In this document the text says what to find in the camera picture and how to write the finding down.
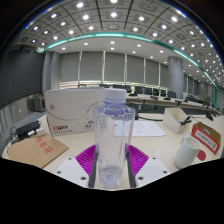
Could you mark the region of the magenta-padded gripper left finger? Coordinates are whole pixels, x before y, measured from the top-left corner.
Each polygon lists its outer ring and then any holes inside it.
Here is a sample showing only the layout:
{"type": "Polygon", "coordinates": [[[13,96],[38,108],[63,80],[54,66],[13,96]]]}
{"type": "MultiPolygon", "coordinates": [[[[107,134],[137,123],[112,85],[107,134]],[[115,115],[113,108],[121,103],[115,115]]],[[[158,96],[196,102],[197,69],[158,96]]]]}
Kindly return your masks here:
{"type": "Polygon", "coordinates": [[[97,153],[90,146],[76,157],[68,157],[54,172],[55,175],[84,188],[93,188],[96,180],[97,153]]]}

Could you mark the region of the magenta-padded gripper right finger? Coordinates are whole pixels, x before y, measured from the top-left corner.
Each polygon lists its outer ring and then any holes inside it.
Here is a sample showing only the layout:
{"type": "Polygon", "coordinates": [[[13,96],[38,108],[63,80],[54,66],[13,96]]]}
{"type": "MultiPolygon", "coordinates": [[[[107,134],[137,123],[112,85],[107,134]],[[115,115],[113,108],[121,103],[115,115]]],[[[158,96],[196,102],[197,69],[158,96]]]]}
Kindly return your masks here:
{"type": "Polygon", "coordinates": [[[140,188],[170,175],[158,158],[149,157],[133,145],[127,150],[127,164],[131,188],[140,188]]]}

